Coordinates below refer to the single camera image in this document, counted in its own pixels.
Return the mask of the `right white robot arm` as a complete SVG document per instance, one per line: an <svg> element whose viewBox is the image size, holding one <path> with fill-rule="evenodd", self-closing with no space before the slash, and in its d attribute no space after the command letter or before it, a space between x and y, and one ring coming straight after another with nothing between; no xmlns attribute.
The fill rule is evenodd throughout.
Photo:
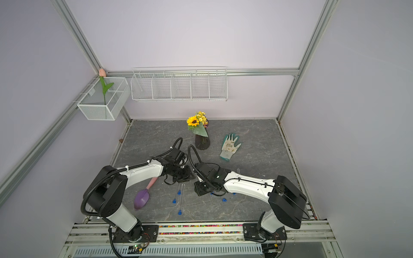
<svg viewBox="0 0 413 258"><path fill-rule="evenodd" d="M285 227L300 229L305 211L306 195L285 176L259 179L203 162L194 146L188 147L188 161L199 180L194 183L198 196L226 193L242 194L267 203L271 209L263 212L256 224L244 225L244 239L264 243Z"/></svg>

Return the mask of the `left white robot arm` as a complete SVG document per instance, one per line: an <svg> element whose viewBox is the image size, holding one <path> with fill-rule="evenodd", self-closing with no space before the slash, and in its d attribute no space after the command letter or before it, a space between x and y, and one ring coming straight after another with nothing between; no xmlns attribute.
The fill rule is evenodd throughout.
<svg viewBox="0 0 413 258"><path fill-rule="evenodd" d="M182 138L177 138L168 151L148 161L123 168L103 167L83 195L80 210L86 216L101 217L110 226L117 227L131 242L144 237L141 221L123 205L125 191L142 181L164 176L171 177L167 185L191 180L187 155L180 149Z"/></svg>

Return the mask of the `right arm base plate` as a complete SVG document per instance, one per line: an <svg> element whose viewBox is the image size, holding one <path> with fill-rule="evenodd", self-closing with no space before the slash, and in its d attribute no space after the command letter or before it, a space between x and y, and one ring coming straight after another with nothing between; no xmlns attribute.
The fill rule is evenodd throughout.
<svg viewBox="0 0 413 258"><path fill-rule="evenodd" d="M265 241L284 241L287 240L287 234L284 227L279 228L274 233L262 229L258 223L244 223L243 235L247 241L264 243Z"/></svg>

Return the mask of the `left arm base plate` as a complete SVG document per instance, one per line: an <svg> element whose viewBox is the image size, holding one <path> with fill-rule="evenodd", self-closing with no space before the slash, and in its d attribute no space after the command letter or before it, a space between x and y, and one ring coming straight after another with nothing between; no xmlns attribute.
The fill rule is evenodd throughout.
<svg viewBox="0 0 413 258"><path fill-rule="evenodd" d="M154 243L159 233L159 225L148 224L135 227L126 233L121 229L116 229L112 241L114 243Z"/></svg>

